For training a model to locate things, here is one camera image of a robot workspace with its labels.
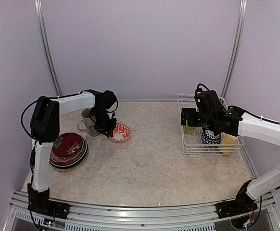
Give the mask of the pink polka dot plate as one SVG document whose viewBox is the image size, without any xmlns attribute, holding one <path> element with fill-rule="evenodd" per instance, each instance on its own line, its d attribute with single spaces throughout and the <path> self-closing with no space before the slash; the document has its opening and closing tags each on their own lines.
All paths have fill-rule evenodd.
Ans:
<svg viewBox="0 0 280 231">
<path fill-rule="evenodd" d="M 69 168 L 80 163 L 88 152 L 87 142 L 77 133 L 59 135 L 53 143 L 50 164 L 57 168 Z"/>
</svg>

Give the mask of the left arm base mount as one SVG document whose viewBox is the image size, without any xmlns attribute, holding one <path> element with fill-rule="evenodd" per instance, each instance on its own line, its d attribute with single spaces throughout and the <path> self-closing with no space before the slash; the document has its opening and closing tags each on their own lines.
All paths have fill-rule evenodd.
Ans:
<svg viewBox="0 0 280 231">
<path fill-rule="evenodd" d="M 29 202 L 28 210 L 53 218 L 67 219 L 70 205 L 67 203 L 48 200 L 45 204 L 37 205 Z"/>
</svg>

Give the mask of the lime green bowl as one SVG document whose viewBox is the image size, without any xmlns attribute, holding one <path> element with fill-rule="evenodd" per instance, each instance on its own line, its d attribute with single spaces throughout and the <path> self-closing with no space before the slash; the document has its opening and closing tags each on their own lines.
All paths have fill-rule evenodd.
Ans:
<svg viewBox="0 0 280 231">
<path fill-rule="evenodd" d="M 187 131 L 192 131 L 192 130 L 197 129 L 197 127 L 190 127 L 190 126 L 188 125 L 188 121 L 187 121 L 187 120 L 186 120 L 186 123 L 185 123 L 185 125 L 183 126 L 183 128 L 184 128 L 185 130 L 187 130 Z"/>
</svg>

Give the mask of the white shell pattern mug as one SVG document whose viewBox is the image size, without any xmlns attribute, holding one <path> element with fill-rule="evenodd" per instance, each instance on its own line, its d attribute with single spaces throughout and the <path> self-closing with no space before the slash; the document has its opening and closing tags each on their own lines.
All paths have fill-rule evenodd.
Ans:
<svg viewBox="0 0 280 231">
<path fill-rule="evenodd" d="M 97 137 L 100 133 L 94 128 L 95 116 L 90 113 L 91 109 L 84 109 L 81 112 L 82 119 L 77 123 L 77 129 L 87 132 L 92 137 Z"/>
</svg>

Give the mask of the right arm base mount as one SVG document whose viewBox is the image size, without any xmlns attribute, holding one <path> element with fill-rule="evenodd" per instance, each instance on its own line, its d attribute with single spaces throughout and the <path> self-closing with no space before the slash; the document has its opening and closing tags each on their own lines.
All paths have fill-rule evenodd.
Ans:
<svg viewBox="0 0 280 231">
<path fill-rule="evenodd" d="M 237 216 L 257 209 L 258 206 L 254 201 L 246 203 L 242 200 L 230 200 L 216 204 L 216 211 L 219 219 Z"/>
</svg>

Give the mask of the dark red patterned plate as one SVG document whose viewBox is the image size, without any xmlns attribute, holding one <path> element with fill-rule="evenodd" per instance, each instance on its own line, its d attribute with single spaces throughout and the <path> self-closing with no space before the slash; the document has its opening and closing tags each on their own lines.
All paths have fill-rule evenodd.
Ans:
<svg viewBox="0 0 280 231">
<path fill-rule="evenodd" d="M 79 134 L 67 132 L 59 135 L 51 150 L 56 156 L 67 157 L 77 154 L 82 146 L 83 139 Z"/>
</svg>

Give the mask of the pale yellow cup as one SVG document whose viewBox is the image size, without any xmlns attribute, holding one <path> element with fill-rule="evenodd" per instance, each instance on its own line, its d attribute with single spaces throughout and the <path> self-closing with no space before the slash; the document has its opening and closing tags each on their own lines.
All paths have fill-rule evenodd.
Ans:
<svg viewBox="0 0 280 231">
<path fill-rule="evenodd" d="M 230 155 L 234 152 L 236 145 L 237 145 L 237 136 L 232 136 L 229 134 L 224 134 L 221 143 L 220 143 L 220 151 L 223 154 Z"/>
</svg>

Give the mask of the black striped rim plate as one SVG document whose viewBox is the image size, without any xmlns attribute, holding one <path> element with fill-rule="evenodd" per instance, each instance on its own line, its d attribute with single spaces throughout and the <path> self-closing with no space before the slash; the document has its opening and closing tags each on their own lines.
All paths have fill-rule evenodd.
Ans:
<svg viewBox="0 0 280 231">
<path fill-rule="evenodd" d="M 78 148 L 73 148 L 74 151 L 68 156 L 57 156 L 53 151 L 51 151 L 49 163 L 58 169 L 68 169 L 80 164 L 89 152 L 89 147 L 87 142 L 81 137 L 82 142 L 78 145 Z"/>
</svg>

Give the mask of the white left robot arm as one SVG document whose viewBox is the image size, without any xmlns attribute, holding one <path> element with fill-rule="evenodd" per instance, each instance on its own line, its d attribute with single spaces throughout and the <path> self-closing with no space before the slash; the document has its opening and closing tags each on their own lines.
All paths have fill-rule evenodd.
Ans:
<svg viewBox="0 0 280 231">
<path fill-rule="evenodd" d="M 49 199 L 48 166 L 51 148 L 60 133 L 60 117 L 88 108 L 96 118 L 93 121 L 94 128 L 109 138 L 113 136 L 116 127 L 115 112 L 110 111 L 110 108 L 118 105 L 118 99 L 110 90 L 83 90 L 65 96 L 41 96 L 32 104 L 35 109 L 30 120 L 30 130 L 25 131 L 32 140 L 32 181 L 27 188 L 29 205 L 48 214 L 53 210 L 53 202 Z"/>
</svg>

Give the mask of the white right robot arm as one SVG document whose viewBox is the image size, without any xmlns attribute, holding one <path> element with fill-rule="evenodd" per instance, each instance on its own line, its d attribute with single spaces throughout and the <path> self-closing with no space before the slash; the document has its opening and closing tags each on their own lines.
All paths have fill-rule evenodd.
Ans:
<svg viewBox="0 0 280 231">
<path fill-rule="evenodd" d="M 225 106 L 217 93 L 199 83 L 193 95 L 195 106 L 181 109 L 182 126 L 200 128 L 200 140 L 206 146 L 219 146 L 222 154 L 233 152 L 238 138 L 249 146 L 247 153 L 272 148 L 280 151 L 280 121 L 256 115 L 241 107 Z M 232 210 L 241 214 L 260 196 L 280 188 L 280 163 L 253 180 L 244 183 L 232 203 Z"/>
</svg>

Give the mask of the red white floral bowl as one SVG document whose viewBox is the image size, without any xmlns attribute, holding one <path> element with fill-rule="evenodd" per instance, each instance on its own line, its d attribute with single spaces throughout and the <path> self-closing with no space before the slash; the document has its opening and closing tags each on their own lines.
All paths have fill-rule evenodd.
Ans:
<svg viewBox="0 0 280 231">
<path fill-rule="evenodd" d="M 113 137 L 111 137 L 111 141 L 116 143 L 124 143 L 131 137 L 130 128 L 123 124 L 117 123 L 116 127 L 113 130 Z"/>
</svg>

